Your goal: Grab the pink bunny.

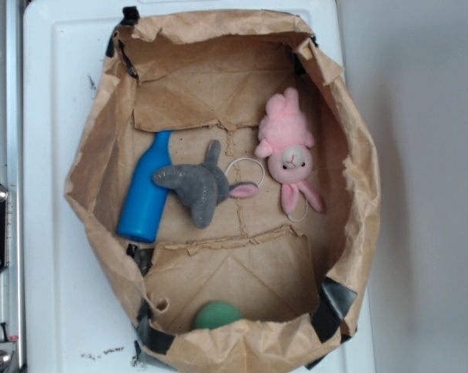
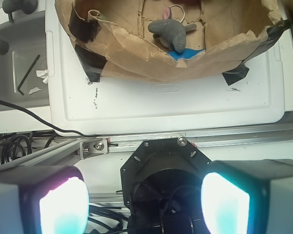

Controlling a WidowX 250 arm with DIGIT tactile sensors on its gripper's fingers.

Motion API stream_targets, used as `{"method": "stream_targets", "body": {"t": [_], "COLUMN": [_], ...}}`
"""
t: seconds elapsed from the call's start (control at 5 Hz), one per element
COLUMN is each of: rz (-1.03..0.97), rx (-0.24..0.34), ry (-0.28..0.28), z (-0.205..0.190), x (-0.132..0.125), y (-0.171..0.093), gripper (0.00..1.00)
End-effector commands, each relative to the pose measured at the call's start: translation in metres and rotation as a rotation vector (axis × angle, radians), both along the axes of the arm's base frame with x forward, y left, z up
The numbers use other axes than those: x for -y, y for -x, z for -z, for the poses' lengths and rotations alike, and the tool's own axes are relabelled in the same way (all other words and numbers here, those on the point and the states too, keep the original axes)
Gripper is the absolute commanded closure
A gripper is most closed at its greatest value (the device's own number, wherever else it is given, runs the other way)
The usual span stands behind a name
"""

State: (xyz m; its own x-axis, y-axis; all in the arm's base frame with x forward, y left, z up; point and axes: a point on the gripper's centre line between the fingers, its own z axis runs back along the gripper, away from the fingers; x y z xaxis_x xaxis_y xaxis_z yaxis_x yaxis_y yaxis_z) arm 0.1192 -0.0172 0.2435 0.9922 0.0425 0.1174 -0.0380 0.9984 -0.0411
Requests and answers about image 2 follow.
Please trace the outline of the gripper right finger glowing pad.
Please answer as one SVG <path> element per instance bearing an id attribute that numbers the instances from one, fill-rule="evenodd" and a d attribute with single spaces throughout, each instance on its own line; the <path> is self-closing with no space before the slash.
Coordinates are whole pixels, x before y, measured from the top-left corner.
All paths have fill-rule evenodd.
<path id="1" fill-rule="evenodd" d="M 293 234 L 293 159 L 208 163 L 201 208 L 212 234 Z"/>

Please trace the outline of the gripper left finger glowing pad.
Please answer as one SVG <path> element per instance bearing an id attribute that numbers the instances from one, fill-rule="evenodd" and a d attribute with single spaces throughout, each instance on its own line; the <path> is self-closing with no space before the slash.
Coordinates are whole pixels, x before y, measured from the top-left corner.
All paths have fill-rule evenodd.
<path id="1" fill-rule="evenodd" d="M 0 169 L 0 234 L 82 234 L 89 192 L 75 166 Z"/>

